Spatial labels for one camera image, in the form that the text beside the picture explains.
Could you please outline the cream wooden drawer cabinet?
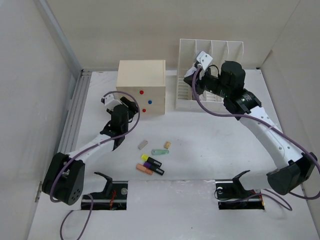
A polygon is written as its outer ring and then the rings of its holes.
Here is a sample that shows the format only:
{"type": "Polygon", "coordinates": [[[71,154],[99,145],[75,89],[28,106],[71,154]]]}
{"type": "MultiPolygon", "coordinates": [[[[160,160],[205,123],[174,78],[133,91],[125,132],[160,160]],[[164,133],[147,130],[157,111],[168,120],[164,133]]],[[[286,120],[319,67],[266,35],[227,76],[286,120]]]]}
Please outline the cream wooden drawer cabinet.
{"type": "Polygon", "coordinates": [[[166,61],[121,60],[116,89],[132,95],[143,115],[166,112],[166,61]]]}

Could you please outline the small grey metal block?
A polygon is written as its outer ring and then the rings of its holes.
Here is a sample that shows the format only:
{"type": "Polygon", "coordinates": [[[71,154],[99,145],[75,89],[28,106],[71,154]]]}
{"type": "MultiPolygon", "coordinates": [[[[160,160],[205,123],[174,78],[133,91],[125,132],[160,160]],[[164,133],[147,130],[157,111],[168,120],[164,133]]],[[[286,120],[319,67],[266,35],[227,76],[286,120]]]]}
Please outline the small grey metal block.
{"type": "Polygon", "coordinates": [[[138,145],[138,149],[142,150],[146,145],[148,144],[147,140],[143,140],[139,145],[138,145]]]}

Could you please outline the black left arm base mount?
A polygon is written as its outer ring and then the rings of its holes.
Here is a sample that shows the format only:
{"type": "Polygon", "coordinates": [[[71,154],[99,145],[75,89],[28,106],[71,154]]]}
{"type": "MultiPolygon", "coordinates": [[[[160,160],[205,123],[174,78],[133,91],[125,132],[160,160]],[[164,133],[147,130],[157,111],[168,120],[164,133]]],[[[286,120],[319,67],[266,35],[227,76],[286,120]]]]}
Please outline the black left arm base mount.
{"type": "Polygon", "coordinates": [[[81,210],[124,211],[127,209],[129,182],[116,181],[112,177],[94,172],[94,176],[84,181],[81,210]]]}

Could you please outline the small tan eraser block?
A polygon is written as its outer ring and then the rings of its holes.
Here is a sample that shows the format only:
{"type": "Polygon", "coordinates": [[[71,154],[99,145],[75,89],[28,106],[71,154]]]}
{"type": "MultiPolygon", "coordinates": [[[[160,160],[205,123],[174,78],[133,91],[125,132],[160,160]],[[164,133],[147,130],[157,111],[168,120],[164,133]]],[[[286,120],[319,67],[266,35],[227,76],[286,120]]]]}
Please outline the small tan eraser block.
{"type": "Polygon", "coordinates": [[[168,149],[170,146],[171,146],[171,143],[169,141],[166,141],[164,144],[164,147],[168,149]]]}

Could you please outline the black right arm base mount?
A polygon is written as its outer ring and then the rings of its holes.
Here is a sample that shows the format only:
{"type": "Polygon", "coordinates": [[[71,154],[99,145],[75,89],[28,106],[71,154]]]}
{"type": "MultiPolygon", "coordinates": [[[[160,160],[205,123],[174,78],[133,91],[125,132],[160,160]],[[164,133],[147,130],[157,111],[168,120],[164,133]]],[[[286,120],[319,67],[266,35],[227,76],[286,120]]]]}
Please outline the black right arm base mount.
{"type": "Polygon", "coordinates": [[[215,180],[214,197],[219,210],[264,210],[264,202],[257,191],[245,190],[240,177],[248,173],[243,171],[231,179],[215,180]]]}

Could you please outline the grey setup guide booklet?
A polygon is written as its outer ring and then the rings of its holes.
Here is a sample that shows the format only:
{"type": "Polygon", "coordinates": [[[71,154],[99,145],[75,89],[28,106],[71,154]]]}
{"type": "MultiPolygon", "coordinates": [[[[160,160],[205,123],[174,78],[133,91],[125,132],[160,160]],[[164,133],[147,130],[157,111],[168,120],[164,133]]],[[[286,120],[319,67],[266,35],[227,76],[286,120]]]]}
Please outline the grey setup guide booklet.
{"type": "Polygon", "coordinates": [[[199,66],[201,66],[201,64],[198,61],[196,61],[194,65],[187,70],[187,72],[184,75],[184,78],[192,77],[193,74],[197,71],[199,66]]]}

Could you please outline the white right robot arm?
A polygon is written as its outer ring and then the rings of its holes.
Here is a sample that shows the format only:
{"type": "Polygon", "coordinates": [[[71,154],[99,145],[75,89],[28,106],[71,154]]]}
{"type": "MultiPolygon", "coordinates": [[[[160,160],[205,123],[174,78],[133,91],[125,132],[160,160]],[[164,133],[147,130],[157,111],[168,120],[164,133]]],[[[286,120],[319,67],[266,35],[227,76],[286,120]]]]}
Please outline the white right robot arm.
{"type": "Polygon", "coordinates": [[[250,190],[267,188],[283,196],[290,194],[308,180],[313,169],[319,169],[320,165],[313,153],[276,127],[261,101],[245,89],[245,77],[245,70],[236,61],[225,61],[217,76],[211,74],[210,65],[196,61],[183,80],[191,86],[197,102],[200,102],[204,91],[222,97],[227,114],[212,112],[202,103],[199,106],[210,115],[235,118],[252,132],[274,162],[274,170],[254,174],[246,170],[239,174],[238,180],[231,185],[232,193],[243,197],[250,190]]]}

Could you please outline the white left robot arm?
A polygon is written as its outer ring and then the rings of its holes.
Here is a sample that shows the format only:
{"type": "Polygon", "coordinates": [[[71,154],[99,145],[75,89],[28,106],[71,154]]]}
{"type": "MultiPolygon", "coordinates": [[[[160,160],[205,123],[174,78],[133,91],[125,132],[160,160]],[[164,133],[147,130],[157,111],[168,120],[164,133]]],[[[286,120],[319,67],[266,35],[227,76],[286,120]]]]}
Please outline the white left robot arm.
{"type": "Polygon", "coordinates": [[[123,96],[119,100],[112,94],[104,96],[101,102],[108,106],[110,120],[99,134],[83,147],[69,153],[56,153],[44,177],[41,191],[54,203],[75,204],[84,195],[85,170],[102,155],[113,152],[138,125],[141,111],[137,100],[123,96]],[[132,128],[129,123],[137,116],[132,128]]]}

